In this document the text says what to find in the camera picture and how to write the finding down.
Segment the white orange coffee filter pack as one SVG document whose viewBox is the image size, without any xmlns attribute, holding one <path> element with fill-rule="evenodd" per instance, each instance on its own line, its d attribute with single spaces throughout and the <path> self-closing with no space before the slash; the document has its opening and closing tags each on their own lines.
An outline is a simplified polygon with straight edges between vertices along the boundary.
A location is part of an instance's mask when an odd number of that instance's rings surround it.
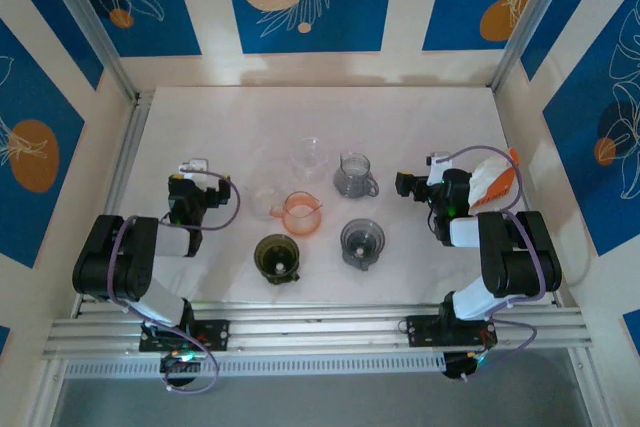
<svg viewBox="0 0 640 427">
<path fill-rule="evenodd" d="M 494 154 L 481 162 L 472 172 L 469 181 L 468 203 L 472 210 L 496 201 L 509 194 L 516 171 L 502 155 Z"/>
</svg>

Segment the grey glass server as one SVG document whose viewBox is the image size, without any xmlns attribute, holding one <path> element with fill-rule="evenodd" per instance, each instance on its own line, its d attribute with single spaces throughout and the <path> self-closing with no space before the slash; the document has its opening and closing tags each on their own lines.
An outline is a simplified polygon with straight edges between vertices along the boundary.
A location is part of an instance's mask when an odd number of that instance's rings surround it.
<svg viewBox="0 0 640 427">
<path fill-rule="evenodd" d="M 349 199 L 379 195 L 378 183 L 371 173 L 371 163 L 361 153 L 340 154 L 339 167 L 333 176 L 333 185 L 341 196 Z"/>
</svg>

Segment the clear glass dripper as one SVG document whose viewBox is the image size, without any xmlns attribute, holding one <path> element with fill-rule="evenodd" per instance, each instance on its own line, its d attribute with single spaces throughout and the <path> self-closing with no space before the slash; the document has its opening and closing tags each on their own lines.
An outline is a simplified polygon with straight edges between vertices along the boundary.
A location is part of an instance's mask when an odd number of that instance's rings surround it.
<svg viewBox="0 0 640 427">
<path fill-rule="evenodd" d="M 286 199 L 283 188 L 275 184 L 260 184 L 249 191 L 249 207 L 252 215 L 260 220 L 277 216 Z"/>
</svg>

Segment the clear glass server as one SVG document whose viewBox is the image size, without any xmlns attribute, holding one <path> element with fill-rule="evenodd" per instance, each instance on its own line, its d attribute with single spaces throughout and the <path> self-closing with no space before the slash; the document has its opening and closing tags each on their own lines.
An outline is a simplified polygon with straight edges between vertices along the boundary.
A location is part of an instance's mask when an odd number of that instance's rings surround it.
<svg viewBox="0 0 640 427">
<path fill-rule="evenodd" d="M 299 181 L 318 183 L 326 175 L 329 153 L 323 141 L 306 137 L 293 143 L 290 160 L 293 174 Z"/>
</svg>

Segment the green glass dripper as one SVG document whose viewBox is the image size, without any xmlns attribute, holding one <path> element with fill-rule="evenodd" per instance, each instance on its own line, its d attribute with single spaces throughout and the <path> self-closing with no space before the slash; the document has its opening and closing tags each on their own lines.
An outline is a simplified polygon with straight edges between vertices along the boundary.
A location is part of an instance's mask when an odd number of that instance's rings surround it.
<svg viewBox="0 0 640 427">
<path fill-rule="evenodd" d="M 287 235 L 271 234 L 261 239 L 254 250 L 254 263 L 272 285 L 299 280 L 299 247 Z"/>
</svg>

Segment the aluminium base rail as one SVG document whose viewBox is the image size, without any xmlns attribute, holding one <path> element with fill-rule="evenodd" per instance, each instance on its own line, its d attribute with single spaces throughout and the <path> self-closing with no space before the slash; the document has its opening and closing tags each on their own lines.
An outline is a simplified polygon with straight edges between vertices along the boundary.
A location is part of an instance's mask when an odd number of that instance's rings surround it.
<svg viewBox="0 0 640 427">
<path fill-rule="evenodd" d="M 286 355 L 406 352 L 404 320 L 434 315 L 434 305 L 302 305 L 196 302 L 198 320 L 230 323 L 230 355 Z M 590 348 L 593 345 L 577 307 L 522 304 L 497 315 L 498 346 L 511 349 L 532 331 L 534 348 Z M 46 358 L 138 356 L 140 323 L 108 303 L 84 301 L 72 319 L 53 322 Z"/>
</svg>

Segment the aluminium frame post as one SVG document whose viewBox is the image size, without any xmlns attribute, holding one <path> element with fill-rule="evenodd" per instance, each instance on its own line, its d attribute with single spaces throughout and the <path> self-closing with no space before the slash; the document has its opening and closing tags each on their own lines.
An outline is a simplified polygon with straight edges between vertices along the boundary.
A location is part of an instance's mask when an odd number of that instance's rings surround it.
<svg viewBox="0 0 640 427">
<path fill-rule="evenodd" d="M 63 2 L 120 92 L 132 104 L 136 104 L 138 89 L 124 69 L 120 56 L 90 1 L 63 0 Z"/>
<path fill-rule="evenodd" d="M 493 94 L 497 94 L 508 80 L 512 68 L 520 60 L 552 1 L 529 0 L 527 2 L 489 84 Z"/>
</svg>

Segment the orange glass server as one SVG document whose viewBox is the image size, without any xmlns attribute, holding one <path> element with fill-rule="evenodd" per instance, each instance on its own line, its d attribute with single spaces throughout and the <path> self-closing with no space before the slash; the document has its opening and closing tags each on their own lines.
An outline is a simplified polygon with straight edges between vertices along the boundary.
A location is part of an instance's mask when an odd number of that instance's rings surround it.
<svg viewBox="0 0 640 427">
<path fill-rule="evenodd" d="M 322 202 L 311 193 L 295 191 L 286 197 L 281 206 L 272 207 L 270 215 L 279 218 L 289 233 L 308 236 L 320 227 L 322 207 Z"/>
</svg>

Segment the grey glass dripper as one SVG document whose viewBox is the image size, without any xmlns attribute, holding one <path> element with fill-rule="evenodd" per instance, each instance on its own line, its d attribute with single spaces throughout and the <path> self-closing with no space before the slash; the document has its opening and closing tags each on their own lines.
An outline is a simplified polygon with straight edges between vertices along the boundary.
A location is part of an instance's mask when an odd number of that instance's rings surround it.
<svg viewBox="0 0 640 427">
<path fill-rule="evenodd" d="M 348 222 L 340 234 L 343 260 L 360 271 L 368 271 L 375 264 L 386 243 L 383 229 L 366 218 Z"/>
</svg>

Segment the aluminium side rail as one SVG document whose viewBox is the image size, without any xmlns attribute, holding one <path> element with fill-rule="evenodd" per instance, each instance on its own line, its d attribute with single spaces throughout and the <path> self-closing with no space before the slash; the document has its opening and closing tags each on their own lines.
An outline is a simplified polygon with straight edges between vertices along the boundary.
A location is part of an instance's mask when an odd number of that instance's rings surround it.
<svg viewBox="0 0 640 427">
<path fill-rule="evenodd" d="M 140 93 L 135 104 L 131 108 L 126 123 L 125 133 L 118 150 L 116 163 L 108 185 L 107 197 L 102 209 L 102 214 L 104 215 L 117 216 L 120 213 L 120 207 L 139 149 L 142 134 L 153 102 L 153 97 L 153 91 Z M 98 253 L 101 254 L 103 244 L 106 244 L 107 246 L 112 244 L 112 241 L 110 240 L 94 242 L 91 240 L 92 233 L 93 228 L 90 228 L 85 245 L 81 248 L 80 254 L 72 271 L 72 286 L 76 291 L 73 307 L 70 312 L 70 317 L 72 319 L 75 319 L 80 315 L 82 311 L 82 304 L 84 303 L 84 294 L 80 293 L 76 289 L 75 285 L 75 279 L 77 278 L 76 271 L 79 269 L 80 262 L 87 256 L 91 256 L 90 251 L 92 249 L 97 248 Z"/>
</svg>

